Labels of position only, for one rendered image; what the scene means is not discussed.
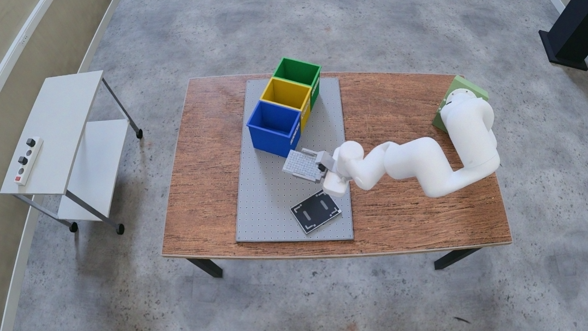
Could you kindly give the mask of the blue bin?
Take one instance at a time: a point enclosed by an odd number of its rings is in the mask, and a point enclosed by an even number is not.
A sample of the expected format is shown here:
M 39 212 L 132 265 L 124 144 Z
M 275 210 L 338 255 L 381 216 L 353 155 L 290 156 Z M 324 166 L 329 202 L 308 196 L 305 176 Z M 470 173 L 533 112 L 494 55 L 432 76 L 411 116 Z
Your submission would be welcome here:
M 287 158 L 300 140 L 302 111 L 259 100 L 246 126 L 253 147 Z

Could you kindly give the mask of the green open-top bin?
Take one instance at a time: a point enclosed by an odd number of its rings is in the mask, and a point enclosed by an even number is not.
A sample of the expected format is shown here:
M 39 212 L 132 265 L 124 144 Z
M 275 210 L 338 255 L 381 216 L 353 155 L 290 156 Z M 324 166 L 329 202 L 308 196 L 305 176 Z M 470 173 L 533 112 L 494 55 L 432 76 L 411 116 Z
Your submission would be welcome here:
M 319 93 L 320 65 L 282 57 L 272 77 L 311 87 L 311 109 Z

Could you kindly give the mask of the yellow open-top bin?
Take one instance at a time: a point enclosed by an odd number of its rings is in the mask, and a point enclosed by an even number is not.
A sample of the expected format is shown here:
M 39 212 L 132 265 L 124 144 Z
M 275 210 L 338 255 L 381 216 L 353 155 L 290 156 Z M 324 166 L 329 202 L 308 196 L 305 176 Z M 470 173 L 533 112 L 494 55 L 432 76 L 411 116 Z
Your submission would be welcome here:
M 300 115 L 300 134 L 302 135 L 310 115 L 310 86 L 271 77 L 259 100 L 302 111 Z

